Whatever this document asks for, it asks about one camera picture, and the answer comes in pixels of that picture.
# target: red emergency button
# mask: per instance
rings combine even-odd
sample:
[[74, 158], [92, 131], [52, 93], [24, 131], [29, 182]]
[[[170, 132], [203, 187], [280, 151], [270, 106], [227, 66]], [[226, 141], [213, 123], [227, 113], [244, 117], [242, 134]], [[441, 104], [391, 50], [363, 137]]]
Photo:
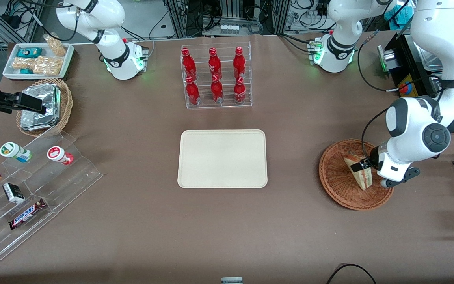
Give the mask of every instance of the red emergency button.
[[404, 95], [408, 95], [413, 90], [413, 85], [412, 84], [409, 84], [409, 85], [406, 85], [406, 84], [409, 84], [409, 81], [404, 82], [405, 86], [403, 86], [402, 88], [398, 89]]

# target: white tray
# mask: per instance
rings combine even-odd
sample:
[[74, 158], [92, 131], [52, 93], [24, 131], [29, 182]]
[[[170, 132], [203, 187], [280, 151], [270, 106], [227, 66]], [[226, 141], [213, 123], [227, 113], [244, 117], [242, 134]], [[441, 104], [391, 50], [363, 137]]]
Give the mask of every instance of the white tray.
[[185, 131], [178, 185], [183, 188], [262, 188], [267, 184], [265, 133], [254, 130]]
[[13, 59], [17, 56], [19, 49], [29, 48], [29, 47], [41, 47], [43, 49], [41, 55], [43, 56], [55, 56], [47, 43], [18, 43], [11, 50], [9, 59], [6, 63], [5, 70], [3, 70], [3, 76], [11, 80], [42, 80], [42, 79], [61, 79], [66, 75], [68, 66], [70, 64], [71, 58], [73, 57], [74, 47], [68, 43], [63, 43], [66, 48], [66, 55], [64, 56], [63, 67], [61, 72], [57, 76], [50, 76], [44, 74], [20, 74], [20, 70], [15, 70], [11, 67]]

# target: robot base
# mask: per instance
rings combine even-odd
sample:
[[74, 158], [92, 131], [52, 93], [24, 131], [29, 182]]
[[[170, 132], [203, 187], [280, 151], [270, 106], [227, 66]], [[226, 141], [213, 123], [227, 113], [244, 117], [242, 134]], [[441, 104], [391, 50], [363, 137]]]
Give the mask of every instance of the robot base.
[[128, 80], [140, 72], [145, 72], [148, 63], [148, 49], [143, 49], [135, 43], [126, 43], [126, 45], [129, 48], [129, 56], [120, 67], [112, 67], [104, 60], [108, 71], [119, 80]]
[[349, 63], [353, 61], [352, 51], [349, 59], [339, 60], [335, 55], [328, 50], [327, 40], [330, 34], [326, 34], [323, 37], [315, 38], [315, 41], [308, 43], [308, 51], [316, 52], [316, 54], [309, 55], [309, 61], [311, 65], [318, 65], [326, 72], [338, 73], [346, 69]]

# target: snickers bar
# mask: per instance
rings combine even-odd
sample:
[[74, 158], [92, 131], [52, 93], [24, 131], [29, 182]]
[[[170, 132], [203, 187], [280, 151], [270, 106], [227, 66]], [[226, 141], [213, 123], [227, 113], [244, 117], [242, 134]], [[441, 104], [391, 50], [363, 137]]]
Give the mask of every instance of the snickers bar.
[[45, 208], [46, 206], [47, 205], [45, 204], [43, 199], [40, 199], [38, 202], [34, 203], [27, 210], [22, 212], [22, 214], [13, 219], [13, 221], [8, 222], [10, 230], [13, 230], [20, 226], [22, 223], [29, 220], [32, 216], [38, 213], [38, 211], [40, 211], [42, 208]]
[[5, 190], [8, 201], [10, 202], [18, 204], [26, 199], [20, 191], [20, 188], [16, 185], [7, 182], [3, 185], [3, 189]]

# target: small plastic bottle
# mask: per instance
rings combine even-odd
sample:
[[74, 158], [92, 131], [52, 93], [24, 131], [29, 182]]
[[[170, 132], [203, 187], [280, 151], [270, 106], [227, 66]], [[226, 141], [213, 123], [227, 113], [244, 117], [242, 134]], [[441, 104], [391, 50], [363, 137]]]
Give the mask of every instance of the small plastic bottle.
[[5, 158], [16, 159], [19, 162], [25, 163], [31, 160], [33, 153], [31, 151], [20, 147], [17, 143], [6, 142], [0, 148], [1, 156]]
[[245, 92], [246, 87], [243, 83], [243, 77], [239, 77], [236, 80], [236, 85], [234, 86], [234, 100], [236, 101], [236, 103], [241, 104], [243, 101], [245, 101]]
[[220, 79], [218, 79], [218, 75], [211, 76], [211, 93], [213, 94], [213, 101], [215, 103], [220, 104], [223, 102], [223, 87]]
[[193, 105], [198, 105], [201, 103], [201, 97], [199, 96], [199, 88], [197, 88], [197, 85], [194, 83], [194, 79], [192, 76], [187, 76], [185, 79], [187, 82], [187, 95], [189, 97], [189, 102]]
[[195, 61], [190, 55], [189, 49], [187, 47], [182, 48], [183, 55], [183, 66], [185, 67], [185, 74], [191, 76], [194, 81], [197, 80], [197, 68], [195, 66]]
[[222, 66], [220, 64], [220, 58], [216, 55], [216, 48], [211, 47], [209, 49], [209, 71], [211, 71], [211, 76], [217, 75], [218, 79], [222, 79]]
[[243, 47], [236, 47], [236, 56], [234, 57], [234, 79], [245, 77], [245, 62]]
[[65, 166], [69, 165], [74, 160], [74, 157], [71, 153], [64, 151], [64, 149], [59, 146], [53, 146], [52, 148], [50, 148], [47, 152], [47, 157], [50, 160], [59, 162]]

